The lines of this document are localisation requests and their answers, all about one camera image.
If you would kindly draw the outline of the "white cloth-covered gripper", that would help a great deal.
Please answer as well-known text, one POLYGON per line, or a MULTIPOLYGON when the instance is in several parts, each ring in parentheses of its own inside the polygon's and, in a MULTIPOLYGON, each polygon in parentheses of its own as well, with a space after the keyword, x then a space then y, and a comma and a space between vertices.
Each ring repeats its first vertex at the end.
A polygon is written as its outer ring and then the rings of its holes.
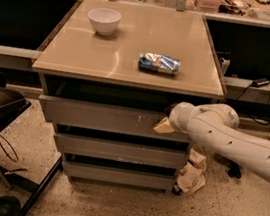
POLYGON ((191 103, 178 103, 173 109, 168 117, 164 117, 159 121, 153 129, 158 134, 173 133, 174 130, 177 132, 187 132, 187 124, 190 118, 194 116, 196 107, 191 103))

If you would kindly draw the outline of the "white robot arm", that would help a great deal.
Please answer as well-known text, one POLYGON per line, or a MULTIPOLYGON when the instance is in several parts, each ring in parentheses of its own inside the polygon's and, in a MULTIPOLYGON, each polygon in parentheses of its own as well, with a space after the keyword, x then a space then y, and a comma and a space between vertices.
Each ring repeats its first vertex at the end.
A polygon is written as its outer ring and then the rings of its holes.
POLYGON ((172 131, 184 132, 270 183, 270 140, 238 131, 239 116, 229 105, 181 102, 168 107, 167 117, 172 131))

